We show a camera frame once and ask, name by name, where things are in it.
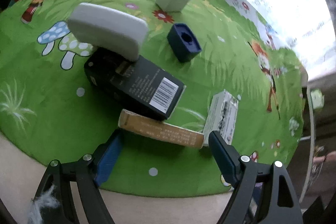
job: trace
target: white fluff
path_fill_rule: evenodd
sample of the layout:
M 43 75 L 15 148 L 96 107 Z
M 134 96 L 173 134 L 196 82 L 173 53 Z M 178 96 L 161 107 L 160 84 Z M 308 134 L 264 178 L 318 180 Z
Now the white fluff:
M 28 224 L 43 224 L 41 216 L 42 208 L 57 208 L 60 203 L 52 196 L 55 185 L 52 185 L 48 191 L 41 194 L 41 196 L 35 200 L 31 205 L 30 213 L 28 214 Z

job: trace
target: flower print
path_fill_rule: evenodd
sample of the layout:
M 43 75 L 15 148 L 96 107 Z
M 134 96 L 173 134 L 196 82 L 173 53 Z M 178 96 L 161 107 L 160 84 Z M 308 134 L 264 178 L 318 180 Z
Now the flower print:
M 132 10 L 138 10 L 139 7 L 135 5 L 134 3 L 125 3 L 126 8 L 132 9 Z
M 174 20 L 172 18 L 172 16 L 168 15 L 166 12 L 162 11 L 162 10 L 155 10 L 154 12 L 152 12 L 152 14 L 157 17 L 160 20 L 163 20 L 165 23 L 169 22 L 169 23 L 173 23 Z

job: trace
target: barcode label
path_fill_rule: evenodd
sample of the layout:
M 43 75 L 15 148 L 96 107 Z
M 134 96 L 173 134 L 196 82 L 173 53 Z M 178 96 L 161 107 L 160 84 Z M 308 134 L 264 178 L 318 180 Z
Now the barcode label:
M 178 88 L 178 85 L 164 77 L 149 104 L 166 113 Z

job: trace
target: green rug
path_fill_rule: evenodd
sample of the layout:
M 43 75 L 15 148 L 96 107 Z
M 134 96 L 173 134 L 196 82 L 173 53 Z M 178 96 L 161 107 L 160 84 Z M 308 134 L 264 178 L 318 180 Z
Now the green rug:
M 4 10 L 0 14 L 0 127 L 24 153 L 44 165 L 53 159 L 75 161 L 92 153 L 117 127 L 122 106 L 93 89 L 84 74 L 83 65 L 93 49 L 71 34 L 57 33 L 57 24 L 81 2 L 121 10 L 148 23 L 142 56 L 186 85 L 168 123 L 201 132 L 212 96 L 226 89 L 240 100 L 232 145 L 241 154 L 255 152 L 254 160 L 259 162 L 289 163 L 303 125 L 301 64 L 291 50 L 265 44 L 256 23 L 226 0 L 191 0 L 181 13 L 164 13 L 155 0 L 18 0 Z M 252 6 L 244 3 L 249 8 L 246 13 L 254 12 L 259 20 Z M 21 17 L 29 19 L 31 11 L 25 12 L 29 7 L 35 10 L 25 24 Z M 187 24 L 203 49 L 190 62 L 179 63 L 168 44 L 172 23 Z M 44 37 L 52 27 L 55 37 Z M 259 56 L 248 44 L 253 39 L 260 45 Z M 70 62 L 73 58 L 70 68 L 62 65 L 66 58 Z M 272 112 L 266 111 L 271 82 L 261 66 L 272 72 L 280 119 L 274 96 Z M 150 176 L 150 168 L 156 168 L 157 175 Z M 221 183 L 208 148 L 197 150 L 131 133 L 125 136 L 124 149 L 102 187 L 154 197 L 229 190 Z

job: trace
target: mushroom print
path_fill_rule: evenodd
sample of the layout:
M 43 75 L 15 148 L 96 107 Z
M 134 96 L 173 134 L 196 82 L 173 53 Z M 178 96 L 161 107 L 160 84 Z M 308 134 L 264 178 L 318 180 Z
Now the mushroom print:
M 62 38 L 58 44 L 58 49 L 66 52 L 61 61 L 61 68 L 64 70 L 72 68 L 75 55 L 90 56 L 94 50 L 91 44 L 77 41 L 72 33 L 68 33 Z
M 56 22 L 49 30 L 43 32 L 38 38 L 38 44 L 45 45 L 42 56 L 49 54 L 55 44 L 55 40 L 64 37 L 70 32 L 65 21 Z
M 257 151 L 254 151 L 251 155 L 250 155 L 250 159 L 254 162 L 258 162 L 258 158 L 259 158 L 259 155 L 258 155 L 258 152 Z

